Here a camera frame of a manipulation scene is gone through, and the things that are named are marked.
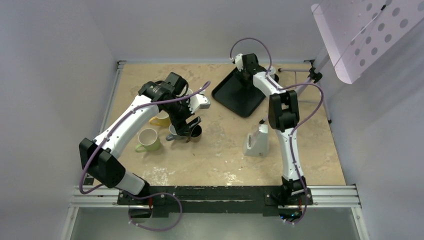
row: green mug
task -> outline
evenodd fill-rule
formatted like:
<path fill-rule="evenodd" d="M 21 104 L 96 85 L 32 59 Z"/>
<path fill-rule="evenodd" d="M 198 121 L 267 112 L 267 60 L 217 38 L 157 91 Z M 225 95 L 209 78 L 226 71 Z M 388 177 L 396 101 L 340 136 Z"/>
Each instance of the green mug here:
<path fill-rule="evenodd" d="M 138 144 L 135 147 L 137 153 L 156 151 L 161 148 L 161 140 L 158 132 L 152 128 L 146 128 L 138 134 Z"/>

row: perforated hole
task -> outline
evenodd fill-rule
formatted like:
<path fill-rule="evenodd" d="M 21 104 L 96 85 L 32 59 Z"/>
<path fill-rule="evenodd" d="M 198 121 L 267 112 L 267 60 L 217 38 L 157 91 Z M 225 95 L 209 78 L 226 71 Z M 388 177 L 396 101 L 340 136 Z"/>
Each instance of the perforated hole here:
<path fill-rule="evenodd" d="M 400 28 L 403 29 L 404 27 L 406 27 L 408 25 L 408 19 L 403 19 L 402 21 L 400 21 Z"/>
<path fill-rule="evenodd" d="M 424 1 L 418 4 L 418 11 L 421 12 L 422 10 L 424 10 Z"/>
<path fill-rule="evenodd" d="M 384 27 L 385 27 L 385 24 L 384 23 L 378 25 L 378 31 L 379 32 L 383 31 Z"/>
<path fill-rule="evenodd" d="M 391 13 L 391 15 L 393 17 L 396 17 L 397 15 L 399 15 L 399 13 L 401 12 L 401 9 L 399 7 L 396 7 L 393 12 Z"/>
<path fill-rule="evenodd" d="M 377 54 L 377 51 L 378 51 L 378 49 L 377 49 L 376 47 L 374 47 L 374 48 L 371 50 L 371 55 L 376 55 L 376 54 Z"/>
<path fill-rule="evenodd" d="M 388 42 L 390 42 L 390 40 L 392 40 L 392 35 L 391 35 L 391 34 L 387 34 L 387 35 L 385 36 L 385 38 L 384 38 L 384 41 L 385 41 L 386 43 L 388 43 Z"/>

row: tray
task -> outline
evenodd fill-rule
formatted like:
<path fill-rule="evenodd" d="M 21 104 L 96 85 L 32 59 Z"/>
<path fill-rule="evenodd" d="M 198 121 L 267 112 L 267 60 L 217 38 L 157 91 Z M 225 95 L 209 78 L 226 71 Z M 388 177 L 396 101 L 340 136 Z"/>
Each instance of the tray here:
<path fill-rule="evenodd" d="M 224 105 L 242 118 L 247 118 L 264 100 L 265 95 L 253 85 L 243 86 L 239 80 L 234 77 L 238 71 L 234 68 L 228 76 L 224 78 L 212 91 L 212 97 L 218 103 Z M 279 77 L 275 75 L 275 81 L 278 83 Z"/>

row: gray wall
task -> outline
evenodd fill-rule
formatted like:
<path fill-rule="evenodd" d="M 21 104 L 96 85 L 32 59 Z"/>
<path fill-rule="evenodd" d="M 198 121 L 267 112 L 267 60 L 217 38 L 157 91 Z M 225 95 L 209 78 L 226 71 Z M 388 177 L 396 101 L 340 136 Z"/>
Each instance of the gray wall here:
<path fill-rule="evenodd" d="M 224 62 L 243 37 L 275 62 L 314 59 L 324 45 L 311 6 L 320 0 L 86 0 L 113 55 L 143 62 Z M 266 58 L 258 43 L 238 52 Z"/>
<path fill-rule="evenodd" d="M 322 86 L 347 184 L 357 184 L 372 239 L 423 239 L 424 23 L 354 84 L 330 64 Z"/>
<path fill-rule="evenodd" d="M 59 239 L 116 62 L 81 0 L 0 7 L 0 239 Z"/>

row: cup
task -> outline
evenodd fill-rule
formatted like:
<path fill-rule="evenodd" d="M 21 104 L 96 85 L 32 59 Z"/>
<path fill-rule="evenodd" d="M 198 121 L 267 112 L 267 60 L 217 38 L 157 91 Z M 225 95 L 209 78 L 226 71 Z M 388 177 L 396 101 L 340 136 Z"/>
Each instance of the cup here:
<path fill-rule="evenodd" d="M 152 117 L 148 123 L 153 126 L 169 127 L 171 125 L 170 115 L 162 110 L 156 116 Z"/>
<path fill-rule="evenodd" d="M 196 125 L 190 133 L 189 140 L 193 143 L 198 143 L 201 137 L 202 137 L 202 127 L 200 125 Z"/>
<path fill-rule="evenodd" d="M 177 132 L 175 131 L 175 127 L 173 125 L 169 126 L 169 132 L 170 132 L 170 134 L 168 136 L 166 136 L 166 138 L 165 138 L 168 142 L 172 141 L 172 140 L 183 140 L 183 139 L 187 138 L 186 136 L 178 135 Z"/>
<path fill-rule="evenodd" d="M 161 140 L 158 132 L 152 128 L 146 128 L 138 134 L 138 144 L 135 147 L 137 153 L 156 151 L 161 148 Z"/>

